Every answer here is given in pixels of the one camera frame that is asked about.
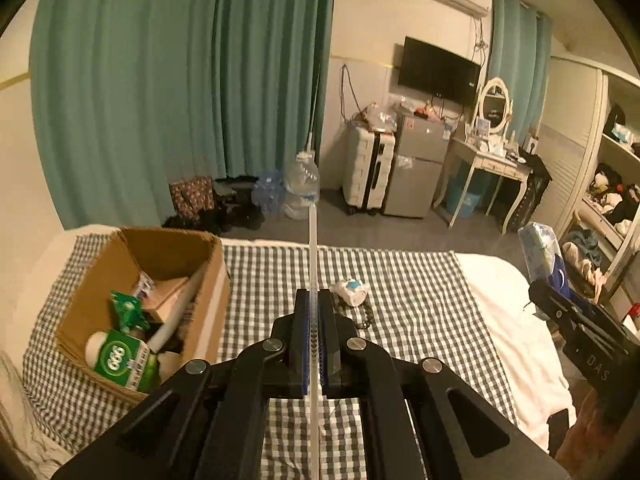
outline open cardboard box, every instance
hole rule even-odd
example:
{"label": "open cardboard box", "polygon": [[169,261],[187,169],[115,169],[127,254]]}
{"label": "open cardboard box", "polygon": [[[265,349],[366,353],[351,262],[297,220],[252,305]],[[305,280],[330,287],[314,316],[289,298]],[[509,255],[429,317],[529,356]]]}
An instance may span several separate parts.
{"label": "open cardboard box", "polygon": [[111,291],[129,294],[140,270],[153,280],[191,276],[207,263],[196,297],[182,364],[191,359],[213,363],[224,326],[230,284],[220,240],[207,232],[164,228],[123,228],[111,235],[69,302],[56,332],[60,351],[90,380],[118,398],[135,404],[146,394],[134,392],[91,370],[84,362],[84,346],[98,330],[117,328]]}

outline curtain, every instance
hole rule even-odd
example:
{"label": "curtain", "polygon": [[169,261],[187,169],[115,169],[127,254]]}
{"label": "curtain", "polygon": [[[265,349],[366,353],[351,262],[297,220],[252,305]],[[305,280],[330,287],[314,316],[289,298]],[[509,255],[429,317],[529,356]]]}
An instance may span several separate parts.
{"label": "curtain", "polygon": [[169,183],[281,168],[310,128],[319,142],[332,7],[40,0],[34,126],[63,226],[159,224]]}
{"label": "curtain", "polygon": [[319,146],[334,0],[218,0],[216,129],[231,176],[282,169]]}
{"label": "curtain", "polygon": [[488,78],[500,77],[509,89],[513,118],[508,134],[515,130],[519,143],[542,113],[551,29],[551,20],[535,7],[524,7],[520,0],[494,0]]}

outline black and white gingham fabric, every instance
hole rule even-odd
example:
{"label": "black and white gingham fabric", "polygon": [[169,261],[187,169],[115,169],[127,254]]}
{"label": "black and white gingham fabric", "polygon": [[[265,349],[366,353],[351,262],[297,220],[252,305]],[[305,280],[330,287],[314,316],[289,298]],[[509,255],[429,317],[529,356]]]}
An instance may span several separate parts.
{"label": "black and white gingham fabric", "polygon": [[58,351],[55,341],[71,294],[108,238],[95,234],[78,237],[38,315],[22,358],[22,384],[38,426],[71,453],[98,438],[129,409],[85,378]]}
{"label": "black and white gingham fabric", "polygon": [[[229,245],[225,261],[232,292],[219,360],[267,338],[308,283],[305,248]],[[370,285],[374,322],[359,331],[363,338],[406,361],[438,357],[516,424],[504,369],[454,253],[322,248],[318,273],[321,288],[348,278]],[[364,312],[351,312],[354,320],[365,319]],[[365,478],[357,401],[325,399],[321,420],[322,476]],[[309,477],[308,430],[305,401],[270,402],[264,478]]]}
{"label": "black and white gingham fabric", "polygon": [[[42,431],[78,452],[121,418],[128,406],[82,377],[56,349],[54,334],[72,291],[107,240],[79,237],[54,283],[24,355],[23,382]],[[308,283],[308,250],[226,246],[232,294],[219,360],[236,357],[268,337],[273,321],[293,312],[295,293]],[[348,278],[371,286],[371,327],[360,335],[397,358],[436,356],[516,422],[513,401],[474,298],[453,253],[344,248],[320,250],[321,287]],[[353,311],[356,320],[364,313]],[[324,478],[365,478],[360,413],[355,400],[322,404]],[[262,453],[262,476],[308,478],[308,405],[272,400]]]}

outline red object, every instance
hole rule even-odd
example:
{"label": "red object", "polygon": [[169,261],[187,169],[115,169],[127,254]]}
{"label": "red object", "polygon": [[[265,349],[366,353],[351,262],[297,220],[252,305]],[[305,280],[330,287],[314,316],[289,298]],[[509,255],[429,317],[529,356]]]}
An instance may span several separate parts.
{"label": "red object", "polygon": [[640,316],[640,303],[634,303],[634,306],[632,306],[629,309],[629,315],[635,319],[636,317]]}

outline floor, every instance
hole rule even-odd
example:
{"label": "floor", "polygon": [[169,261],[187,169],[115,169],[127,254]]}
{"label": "floor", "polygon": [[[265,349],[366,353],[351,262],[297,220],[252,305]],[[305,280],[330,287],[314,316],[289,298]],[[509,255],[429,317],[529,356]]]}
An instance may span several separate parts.
{"label": "floor", "polygon": [[[497,220],[476,211],[469,218],[458,218],[447,228],[446,213],[430,213],[423,219],[398,218],[382,214],[357,213],[349,216],[339,190],[323,190],[318,204],[318,243],[329,246],[400,249],[407,251],[456,251],[498,256],[514,265],[525,276],[518,235],[502,235]],[[308,242],[308,224],[284,215],[267,218],[257,231],[233,228],[229,238]]]}

